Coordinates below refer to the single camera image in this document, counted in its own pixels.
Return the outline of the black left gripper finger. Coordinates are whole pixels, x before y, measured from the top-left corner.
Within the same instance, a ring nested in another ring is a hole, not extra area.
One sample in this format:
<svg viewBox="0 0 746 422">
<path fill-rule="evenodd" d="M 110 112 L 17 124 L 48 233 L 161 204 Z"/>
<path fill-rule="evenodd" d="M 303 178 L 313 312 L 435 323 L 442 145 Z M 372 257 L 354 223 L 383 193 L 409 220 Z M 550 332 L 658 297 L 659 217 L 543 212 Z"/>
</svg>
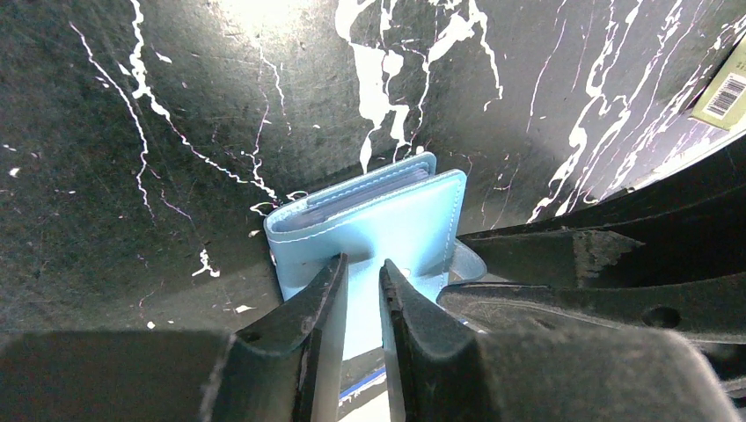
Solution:
<svg viewBox="0 0 746 422">
<path fill-rule="evenodd" d="M 1 337 L 4 421 L 334 421 L 348 258 L 227 331 L 49 331 Z"/>
<path fill-rule="evenodd" d="M 523 285 L 652 287 L 745 269 L 745 141 L 632 193 L 462 236 L 488 275 Z"/>
<path fill-rule="evenodd" d="M 437 303 L 454 313 L 484 317 L 498 303 L 608 327 L 672 329 L 694 341 L 745 342 L 745 275 L 680 284 L 580 288 L 471 282 L 445 287 Z"/>
<path fill-rule="evenodd" d="M 379 272 L 394 421 L 737 421 L 705 357 L 673 331 L 540 323 L 480 332 Z"/>
</svg>

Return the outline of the blue card holder wallet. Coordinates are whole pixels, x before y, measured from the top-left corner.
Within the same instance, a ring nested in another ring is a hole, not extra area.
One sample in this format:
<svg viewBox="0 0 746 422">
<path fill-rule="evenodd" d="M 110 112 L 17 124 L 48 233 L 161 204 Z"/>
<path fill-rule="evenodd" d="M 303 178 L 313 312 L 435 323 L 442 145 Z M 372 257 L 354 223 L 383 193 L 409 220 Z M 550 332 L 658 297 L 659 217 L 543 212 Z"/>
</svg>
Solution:
<svg viewBox="0 0 746 422">
<path fill-rule="evenodd" d="M 348 256 L 343 360 L 382 345 L 378 274 L 391 260 L 430 301 L 452 280 L 486 275 L 457 240 L 467 176 L 436 171 L 430 152 L 388 164 L 285 204 L 264 220 L 282 297 L 303 290 L 325 262 Z"/>
</svg>

